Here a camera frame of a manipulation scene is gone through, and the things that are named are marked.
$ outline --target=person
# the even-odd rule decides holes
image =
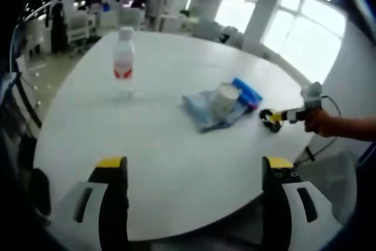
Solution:
[[[64,6],[62,1],[63,0],[58,0],[52,8],[51,51],[53,54],[65,51],[67,46]]]
[[[376,141],[376,118],[346,119],[331,117],[322,109],[315,109],[305,117],[305,130],[325,138],[342,138]]]
[[[145,0],[146,10],[145,15],[148,21],[148,26],[151,31],[157,31],[160,16],[164,13],[168,0]]]
[[[323,137],[339,136],[372,144],[360,156],[357,167],[357,203],[345,227],[323,250],[362,250],[360,246],[373,243],[374,208],[376,195],[374,174],[376,168],[376,118],[347,119],[331,117],[317,109],[305,117],[305,130]]]

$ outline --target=red label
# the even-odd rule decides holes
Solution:
[[[132,76],[132,69],[125,73],[119,73],[117,70],[113,70],[115,78],[117,79],[129,79]]]

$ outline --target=white chair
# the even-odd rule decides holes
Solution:
[[[221,26],[215,21],[200,18],[197,25],[193,28],[192,36],[194,38],[219,42],[219,37],[221,36]]]
[[[230,35],[225,45],[232,46],[241,50],[243,48],[243,43],[244,35],[241,32],[235,32],[232,35]]]
[[[122,8],[117,15],[119,27],[131,26],[138,31],[143,21],[143,12],[139,8]]]
[[[116,11],[100,12],[100,29],[102,31],[112,31],[118,29],[118,17]]]
[[[76,52],[85,48],[86,41],[90,38],[90,29],[88,15],[85,12],[78,11],[77,14],[72,15],[67,20],[67,36],[68,44],[81,43],[81,46],[76,45]]]

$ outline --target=human hand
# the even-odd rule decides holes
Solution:
[[[322,109],[311,110],[305,115],[305,131],[314,132],[328,138],[333,136],[330,121],[331,116],[326,111]]]

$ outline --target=bottle cap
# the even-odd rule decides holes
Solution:
[[[130,41],[132,39],[133,28],[131,26],[124,26],[119,31],[119,41]]]

